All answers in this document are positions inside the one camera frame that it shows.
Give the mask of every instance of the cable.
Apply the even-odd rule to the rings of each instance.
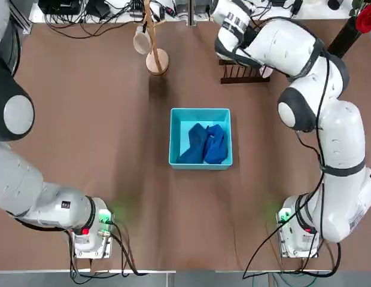
[[[122,241],[122,235],[121,235],[121,231],[120,231],[119,226],[116,225],[114,222],[112,222],[112,225],[115,226],[115,228],[117,229],[118,234],[119,234],[120,241],[121,241],[122,244],[123,244],[123,241]],[[124,273],[124,269],[126,269],[126,266],[127,266],[127,261],[126,261],[125,264],[123,264],[123,255],[124,255],[124,254],[123,254],[123,252],[122,252],[122,253],[121,253],[121,267],[122,267],[122,268],[121,268],[121,275],[122,275],[122,277],[127,278],[129,274],[125,274],[125,273]],[[127,257],[129,257],[129,255],[130,255],[130,249],[128,250]]]
[[[316,235],[317,235],[317,232],[313,235],[313,239],[312,239],[311,247],[309,248],[308,257],[307,257],[307,259],[306,259],[305,264],[300,268],[299,272],[300,272],[300,271],[303,271],[303,270],[306,268],[306,266],[308,265],[309,259],[310,259],[310,257],[311,257],[312,248],[313,248],[313,244],[314,244],[314,242],[315,242]]]
[[[305,143],[301,140],[301,138],[300,138],[300,133],[299,133],[299,131],[297,131],[297,130],[296,130],[296,136],[297,136],[297,138],[298,138],[300,144],[302,144],[302,145],[305,146],[306,148],[309,148],[309,149],[313,150],[313,151],[316,153],[316,155],[317,155],[317,159],[318,159],[318,162],[321,164],[321,156],[320,156],[320,154],[318,153],[317,149],[315,149],[314,147],[312,147],[312,146],[310,146],[310,145],[305,144]]]
[[[322,181],[324,179],[324,173],[321,174],[321,177],[320,177],[320,180],[318,181],[317,183],[317,186],[315,187],[315,189],[313,190],[312,193],[310,193],[310,195],[307,196],[304,204],[302,204],[296,211],[295,213],[293,213],[286,221],[284,221],[284,223],[282,223],[278,228],[276,228],[260,245],[259,247],[256,249],[256,251],[253,253],[250,261],[248,262],[247,264],[247,267],[245,268],[245,271],[244,271],[244,274],[243,274],[243,280],[244,279],[247,279],[247,278],[250,278],[250,277],[255,277],[255,276],[259,276],[259,275],[263,275],[263,274],[268,274],[268,272],[262,272],[262,273],[259,273],[259,274],[254,274],[254,275],[248,275],[246,276],[246,273],[248,272],[248,269],[254,259],[254,257],[257,255],[257,253],[259,252],[259,250],[261,249],[261,247],[263,247],[263,245],[273,236],[275,235],[285,224],[287,224],[288,222],[290,222],[297,214],[297,212],[300,212],[307,204],[308,204],[308,201],[310,201],[310,199],[315,195],[315,193],[317,192],[318,188],[320,187]]]
[[[320,120],[321,107],[323,105],[324,96],[325,96],[328,81],[329,81],[330,63],[329,63],[328,52],[324,50],[323,53],[324,53],[324,56],[325,56],[326,62],[327,62],[327,75],[326,75],[326,80],[325,80],[325,84],[324,84],[323,95],[321,96],[320,104],[318,105],[318,111],[317,111],[317,117],[316,117],[316,137],[317,137],[317,141],[318,141],[318,147],[319,147],[319,150],[320,150],[320,153],[321,153],[321,165],[322,165],[323,168],[325,168],[325,159],[324,159],[324,154],[323,154],[323,148],[321,146],[318,124],[319,124],[319,120]],[[324,195],[325,195],[325,187],[324,187],[324,184],[323,184],[323,187],[322,187],[322,190],[321,190],[321,215],[320,215],[321,216],[321,218],[320,218],[320,235],[321,235],[322,240],[324,240],[324,236],[323,236]],[[307,272],[307,271],[303,271],[303,270],[301,271],[301,273],[310,275],[312,277],[323,277],[323,278],[330,277],[337,272],[337,270],[340,266],[340,262],[341,262],[341,244],[337,243],[337,261],[336,261],[336,265],[334,266],[333,270],[330,273],[315,274],[315,273],[311,273],[311,272]]]
[[[265,220],[265,231],[266,231],[266,233],[267,233],[267,236],[269,236],[268,227],[267,227],[267,221],[266,221],[266,220]],[[275,256],[275,258],[276,258],[276,260],[277,260],[277,263],[278,263],[278,265],[279,265],[280,270],[282,270],[282,273],[285,272],[285,270],[284,270],[284,266],[283,266],[283,264],[282,264],[282,257],[280,258],[280,259],[281,259],[281,262],[280,262],[280,261],[279,261],[279,258],[278,258],[278,256],[277,256],[277,253],[276,253],[276,249],[275,249],[275,247],[274,247],[274,245],[273,245],[273,243],[272,243],[271,240],[269,240],[269,244],[270,244],[270,246],[271,246],[271,248],[272,248],[273,254],[274,254],[274,256]],[[321,241],[319,247],[317,248],[317,252],[316,252],[316,254],[313,255],[312,257],[315,257],[316,255],[318,255],[319,251],[321,250],[321,247],[322,247],[324,244],[325,244],[325,247],[328,249],[328,252],[329,252],[329,255],[330,255],[330,259],[331,259],[331,262],[332,262],[332,269],[334,269],[335,262],[334,262],[334,258],[333,258],[332,250],[330,249],[330,246],[329,246],[328,242],[327,242],[325,239]],[[296,276],[296,277],[304,276],[304,274],[293,274],[293,273],[291,273],[290,275],[291,275],[291,276]]]
[[[130,258],[129,258],[129,256],[128,256],[128,253],[127,253],[126,249],[124,248],[124,246],[123,246],[121,240],[120,240],[117,236],[115,236],[115,234],[113,234],[113,233],[111,233],[111,237],[112,237],[113,239],[115,239],[116,242],[119,244],[119,246],[120,246],[120,248],[121,248],[121,251],[122,251],[122,252],[124,253],[124,255],[126,256],[127,263],[128,263],[128,265],[129,265],[129,267],[131,268],[132,272],[133,272],[136,276],[145,276],[145,275],[147,275],[147,273],[139,273],[139,272],[136,270],[134,264],[132,264],[132,262],[131,262],[131,260],[130,260]]]
[[[260,21],[261,18],[262,18],[266,13],[268,13],[268,12],[270,11],[270,9],[272,8],[272,3],[269,1],[266,7],[258,6],[258,7],[256,7],[256,8],[263,8],[263,11],[260,12],[260,13],[258,13],[258,14],[256,14],[256,15],[250,15],[250,19],[251,19],[253,25],[255,26],[255,28],[257,28],[257,29],[261,29],[261,27],[260,27],[258,24],[256,24],[256,22],[254,21],[253,17],[260,16],[259,19],[257,19],[258,21]]]
[[[273,273],[271,273],[271,274],[272,274],[272,277],[273,277],[273,281],[275,281],[275,283],[276,283],[276,287],[279,287],[279,282],[277,282],[275,275]]]
[[[20,64],[20,54],[21,54],[21,42],[20,42],[20,37],[19,37],[19,32],[18,32],[18,24],[16,22],[16,20],[14,19],[13,16],[11,16],[10,18],[10,22],[11,22],[11,25],[12,25],[12,28],[13,28],[13,41],[14,41],[14,38],[16,39],[16,45],[17,45],[17,59],[16,59],[16,62],[14,64],[14,68],[11,72],[11,75],[12,76],[15,76],[15,74],[17,73],[18,71],[18,68],[19,68],[19,64]]]
[[[286,7],[281,7],[281,8],[283,8],[283,9],[290,9],[291,7],[293,6],[293,4],[291,4],[291,5],[289,5],[289,6],[286,6]]]
[[[71,234],[65,230],[64,231],[67,236],[68,236],[68,243],[69,243],[69,255],[70,255],[70,278],[71,280],[75,283],[75,284],[78,284],[78,285],[82,285],[82,284],[85,284],[87,283],[88,281],[90,281],[91,279],[108,279],[108,278],[112,278],[112,277],[115,277],[115,276],[118,276],[119,273],[116,273],[116,274],[111,274],[111,275],[107,275],[107,276],[100,276],[100,275],[103,275],[103,274],[109,274],[107,272],[105,273],[98,273],[96,272],[94,275],[86,275],[86,274],[81,274],[79,271],[78,271],[78,268],[77,268],[77,265],[76,265],[76,255],[75,255],[75,250],[74,250],[74,244],[72,242],[72,237],[71,237]],[[86,281],[83,281],[83,282],[77,282],[76,281],[76,278],[77,277],[83,277],[83,278],[86,278],[87,280]]]
[[[280,273],[276,273],[280,278],[281,280],[287,284],[289,287],[297,287],[297,286],[294,286],[292,285],[291,283],[289,283]],[[275,280],[275,282],[277,282],[276,280],[276,277],[274,276],[274,274],[272,273],[272,276],[273,276],[273,279]],[[298,286],[298,287],[310,287],[310,286],[313,286],[315,283],[316,283],[316,280],[317,280],[317,277],[316,278],[313,278],[313,281],[307,285],[304,285],[304,286]]]
[[[10,64],[11,64],[11,61],[13,59],[13,56],[14,56],[14,42],[16,41],[15,40],[15,36],[14,36],[14,26],[11,27],[11,54],[8,58],[8,61],[7,61],[7,66],[10,67]]]
[[[113,30],[113,29],[118,29],[120,27],[123,27],[124,25],[126,25],[127,23],[130,23],[130,22],[126,22],[126,23],[122,23],[121,25],[118,25],[118,26],[114,26],[114,27],[111,27],[111,28],[108,28],[108,29],[105,29],[104,31],[102,32],[99,32],[103,27],[104,25],[110,23],[112,20],[115,19],[115,22],[117,21],[117,19],[124,13],[128,12],[131,7],[137,3],[141,3],[142,1],[141,0],[131,0],[130,2],[128,2],[123,8],[121,8],[121,10],[111,16],[110,18],[108,18],[106,21],[104,21],[101,26],[94,32],[94,33],[91,33],[89,31],[87,31],[84,26],[83,26],[83,23],[86,22],[86,17],[88,16],[87,13],[85,13],[85,9],[84,9],[84,6],[82,6],[82,12],[81,14],[78,16],[78,18],[75,20],[75,21],[71,21],[71,20],[66,20],[66,19],[63,19],[62,16],[57,16],[57,15],[51,15],[50,14],[50,21],[47,19],[47,15],[45,14],[44,15],[44,18],[45,18],[45,22],[46,24],[49,26],[49,28],[53,31],[55,31],[56,33],[62,35],[62,36],[65,36],[65,37],[68,37],[70,39],[89,39],[89,38],[92,38],[92,37],[97,37],[97,36],[101,36],[103,35],[104,33],[110,31],[110,30]],[[61,20],[63,23],[68,23],[67,25],[65,26],[55,26],[54,24],[52,24],[51,22],[51,19],[53,19],[56,23],[58,23],[58,19]],[[71,27],[75,24],[80,24],[82,30],[87,34],[86,36],[72,36],[72,35],[68,35],[66,33],[63,33],[62,29],[66,29],[68,27]]]
[[[119,7],[115,7],[113,6],[113,4],[111,4],[110,2],[108,2],[107,0],[105,0],[104,2],[106,2],[106,4],[110,5],[111,7],[113,7],[113,9],[118,9],[118,10],[121,10],[123,8],[119,8]]]
[[[36,226],[36,225],[30,224],[30,223],[24,222],[24,221],[22,221],[18,218],[14,218],[14,219],[15,219],[15,221],[21,223],[24,227],[27,227],[29,229],[33,229],[33,230],[36,230],[36,231],[52,231],[52,232],[65,231],[65,229],[59,228],[59,227],[40,227],[40,226]]]

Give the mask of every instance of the blue box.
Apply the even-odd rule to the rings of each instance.
[[[219,124],[226,132],[228,156],[221,164],[177,163],[179,156],[190,148],[188,132],[196,123],[204,128]],[[229,109],[171,109],[168,161],[174,169],[224,170],[230,167],[232,165],[232,137]]]

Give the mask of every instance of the table surface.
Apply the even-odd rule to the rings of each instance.
[[[129,0],[108,0],[110,4],[112,4],[114,7],[123,7],[125,6]],[[167,5],[169,7],[173,7],[172,0],[160,0],[161,3],[164,5]],[[252,1],[257,7],[257,11],[254,13],[254,15],[261,13],[264,9],[261,7],[266,7],[268,4],[268,0],[262,1],[262,0],[253,0]],[[286,0],[284,7],[288,7],[294,2],[294,0]],[[150,7],[153,9],[153,11],[159,15],[159,5],[157,3],[150,3]],[[352,0],[344,0],[342,5],[338,10],[331,10],[328,5],[327,1],[323,0],[311,0],[311,1],[304,1],[299,13],[294,16],[295,19],[347,19],[349,18],[349,11],[352,8]],[[111,7],[112,13],[117,13],[119,10]],[[166,21],[180,21],[185,20],[186,13],[182,14],[180,17],[171,17],[166,14]],[[269,12],[267,12],[261,19],[267,19],[270,17],[275,16],[284,16],[284,17],[290,17],[291,13],[290,10],[283,9],[281,7],[272,7]],[[33,7],[31,9],[31,13],[29,16],[30,20],[32,20],[34,23],[44,23],[44,15],[42,11],[40,10],[38,4],[33,4]],[[96,19],[98,22],[98,18],[93,17],[87,18],[87,22],[91,23],[93,20]],[[208,21],[209,18],[206,14],[199,14],[198,16],[195,16],[196,21]],[[134,21],[134,18],[129,15],[129,13],[124,13],[121,15],[117,20],[116,23],[124,23],[124,22],[130,22]]]
[[[307,22],[326,44],[343,23]],[[273,219],[288,196],[312,190],[320,175],[315,154],[278,117],[276,102],[288,86],[283,75],[274,73],[270,83],[220,85],[217,31],[212,22],[161,25],[158,44],[170,57],[162,78],[151,76],[133,49],[134,24],[87,40],[35,25],[23,46],[16,80],[34,100],[36,122],[29,136],[12,143],[15,152],[45,181],[102,197],[126,225],[140,270],[242,270],[266,237],[266,218]],[[361,111],[371,167],[370,37],[361,36],[344,61],[351,82],[342,98]],[[171,108],[229,108],[233,166],[173,170]],[[315,144],[313,135],[304,139]],[[28,230],[1,210],[0,230],[0,270],[69,268],[64,234]],[[371,208],[342,246],[342,270],[371,270]],[[308,267],[331,269],[328,253]],[[117,245],[112,258],[95,261],[94,268],[119,270]],[[277,269],[265,244],[250,270]]]

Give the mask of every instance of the folded clothing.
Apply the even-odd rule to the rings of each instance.
[[[203,163],[203,153],[208,132],[201,124],[195,124],[188,132],[190,148],[182,154],[178,163]]]
[[[204,160],[209,164],[221,164],[227,158],[228,146],[224,130],[218,125],[207,127],[208,139],[204,147]]]
[[[178,163],[221,164],[228,155],[227,138],[224,130],[216,124],[204,129],[201,124],[195,124],[188,132],[190,148],[183,153]]]

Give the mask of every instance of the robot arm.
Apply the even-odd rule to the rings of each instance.
[[[318,107],[327,76],[323,43],[310,31],[290,19],[276,17],[257,31],[250,26],[255,6],[241,0],[215,0],[214,20],[221,25],[217,54],[225,60],[259,68],[270,66],[286,74],[291,84],[278,100],[282,122],[296,131],[315,129]],[[365,138],[357,107],[338,100],[349,83],[346,66],[328,55],[329,78],[318,124],[323,148],[324,185],[287,225],[281,229],[284,257],[308,257],[316,253],[319,236],[332,242],[346,238],[371,206],[371,170],[365,166]],[[323,230],[321,196],[324,197]],[[308,194],[286,199],[279,212],[288,218],[303,205]]]
[[[0,42],[9,18],[8,3],[0,0]],[[98,231],[111,229],[105,224],[112,217],[104,201],[86,197],[75,188],[44,182],[38,169],[4,143],[28,135],[34,120],[31,98],[0,57],[0,208],[31,227],[73,230],[76,253],[82,258],[109,257],[111,238],[98,235]]]

